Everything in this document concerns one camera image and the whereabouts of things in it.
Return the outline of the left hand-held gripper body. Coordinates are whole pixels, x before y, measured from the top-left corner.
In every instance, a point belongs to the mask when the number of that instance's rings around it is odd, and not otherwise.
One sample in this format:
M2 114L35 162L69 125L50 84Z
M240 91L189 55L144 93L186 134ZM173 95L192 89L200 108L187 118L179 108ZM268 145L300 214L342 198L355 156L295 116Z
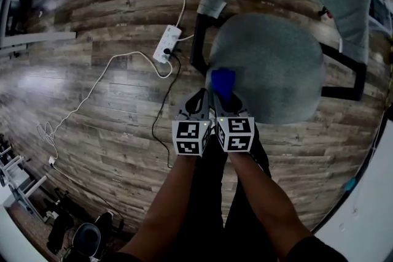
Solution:
M172 138L177 155L202 156L211 135L209 110L187 114L180 110L172 121Z

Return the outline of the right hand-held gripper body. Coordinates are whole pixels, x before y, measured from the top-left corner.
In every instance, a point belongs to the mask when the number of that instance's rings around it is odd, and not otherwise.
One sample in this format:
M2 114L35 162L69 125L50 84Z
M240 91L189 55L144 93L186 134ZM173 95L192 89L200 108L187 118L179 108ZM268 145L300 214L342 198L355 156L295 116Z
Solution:
M224 152L249 152L254 134L254 117L246 110L216 117L216 136Z

